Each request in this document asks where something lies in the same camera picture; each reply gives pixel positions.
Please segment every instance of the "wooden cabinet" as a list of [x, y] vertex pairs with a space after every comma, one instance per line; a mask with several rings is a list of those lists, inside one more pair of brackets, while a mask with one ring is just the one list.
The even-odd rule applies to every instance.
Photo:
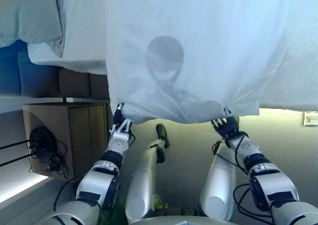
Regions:
[[[84, 175], [107, 147], [105, 104], [43, 103], [23, 105], [26, 137], [36, 127], [46, 127], [57, 140], [68, 167], [68, 179]], [[62, 174], [46, 172], [47, 164], [30, 158], [32, 171], [65, 180]]]

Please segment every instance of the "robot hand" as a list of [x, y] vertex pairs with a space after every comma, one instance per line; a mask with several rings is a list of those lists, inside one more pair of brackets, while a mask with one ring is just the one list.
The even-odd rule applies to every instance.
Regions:
[[245, 132], [239, 131], [239, 124], [228, 108], [225, 108], [224, 112], [227, 118], [212, 120], [211, 124], [230, 148], [229, 139], [241, 135], [246, 135], [248, 137], [248, 135]]

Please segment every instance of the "white cloth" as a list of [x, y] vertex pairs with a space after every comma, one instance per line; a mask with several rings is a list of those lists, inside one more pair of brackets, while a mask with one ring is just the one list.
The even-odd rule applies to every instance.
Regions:
[[106, 0], [112, 110], [133, 122], [258, 114], [285, 53], [290, 0]]

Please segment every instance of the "brown cushion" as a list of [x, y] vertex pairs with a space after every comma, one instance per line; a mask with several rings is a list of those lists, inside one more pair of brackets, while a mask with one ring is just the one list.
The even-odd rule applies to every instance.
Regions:
[[89, 74], [67, 69], [59, 71], [62, 97], [90, 98]]
[[106, 75], [90, 75], [91, 97], [109, 100], [108, 80]]

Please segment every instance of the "green object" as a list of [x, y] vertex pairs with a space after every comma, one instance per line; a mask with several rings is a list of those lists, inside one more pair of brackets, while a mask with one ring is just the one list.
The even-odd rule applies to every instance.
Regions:
[[98, 225], [127, 225], [125, 209], [117, 201], [111, 211], [101, 212]]

